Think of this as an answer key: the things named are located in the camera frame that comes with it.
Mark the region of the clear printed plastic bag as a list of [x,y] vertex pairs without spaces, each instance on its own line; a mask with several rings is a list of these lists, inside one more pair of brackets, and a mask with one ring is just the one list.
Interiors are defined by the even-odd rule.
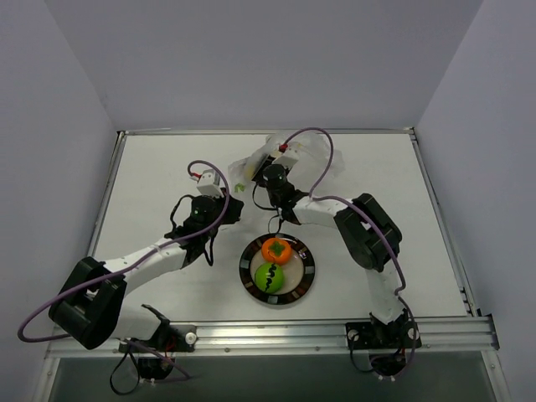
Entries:
[[300,159],[291,171],[287,171],[287,180],[300,194],[280,208],[273,208],[269,202],[266,209],[277,212],[282,220],[291,224],[314,224],[336,229],[335,217],[347,205],[332,198],[321,200],[314,191],[328,173],[334,171],[339,174],[344,164],[342,156],[334,149],[331,136],[320,128],[301,129],[289,136],[270,134],[264,145],[248,157],[231,163],[228,169],[231,195],[245,201],[261,188],[253,178],[262,168],[272,164],[281,144],[289,144],[299,150]]

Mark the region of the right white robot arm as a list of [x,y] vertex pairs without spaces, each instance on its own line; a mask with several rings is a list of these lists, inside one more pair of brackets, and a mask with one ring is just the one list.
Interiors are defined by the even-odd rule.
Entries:
[[358,340],[366,348],[419,348],[420,332],[402,297],[406,280],[398,261],[398,226],[368,193],[354,199],[313,197],[296,189],[287,172],[272,163],[256,173],[253,182],[266,190],[271,207],[284,221],[337,230],[352,259],[364,268],[372,309],[368,331]]

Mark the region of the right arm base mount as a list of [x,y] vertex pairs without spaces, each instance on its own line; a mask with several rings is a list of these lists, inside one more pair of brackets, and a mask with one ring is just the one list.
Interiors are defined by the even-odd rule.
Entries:
[[390,324],[379,321],[346,322],[348,346],[354,350],[386,350],[412,347],[421,348],[420,336],[412,338],[414,328],[409,320],[402,319]]

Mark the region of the green fake watermelon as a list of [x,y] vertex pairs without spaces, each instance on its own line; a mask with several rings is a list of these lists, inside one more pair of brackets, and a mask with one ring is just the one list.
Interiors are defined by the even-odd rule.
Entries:
[[274,294],[283,287],[285,276],[280,265],[266,262],[257,268],[254,281],[256,287],[264,293]]

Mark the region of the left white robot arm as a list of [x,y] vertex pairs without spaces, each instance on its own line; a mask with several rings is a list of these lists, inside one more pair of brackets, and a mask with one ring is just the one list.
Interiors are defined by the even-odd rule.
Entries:
[[190,215],[156,243],[112,260],[83,258],[49,308],[49,318],[88,350],[110,338],[130,338],[164,349],[171,339],[180,338],[180,332],[147,304],[143,312],[128,311],[124,298],[160,276],[192,265],[200,256],[212,265],[219,226],[237,223],[243,207],[233,197],[196,196]]

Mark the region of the orange fake persimmon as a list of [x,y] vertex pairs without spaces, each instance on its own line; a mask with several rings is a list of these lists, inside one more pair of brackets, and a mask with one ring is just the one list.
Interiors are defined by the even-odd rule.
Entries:
[[261,254],[266,262],[284,265],[292,257],[292,248],[286,240],[273,237],[262,244]]

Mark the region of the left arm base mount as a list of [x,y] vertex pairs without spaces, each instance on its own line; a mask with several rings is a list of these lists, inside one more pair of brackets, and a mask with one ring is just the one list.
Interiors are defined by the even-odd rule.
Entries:
[[162,324],[148,340],[129,338],[129,341],[140,343],[145,347],[162,353],[191,353],[195,350],[195,343],[197,340],[197,327],[192,324],[177,324],[169,326],[164,326]]

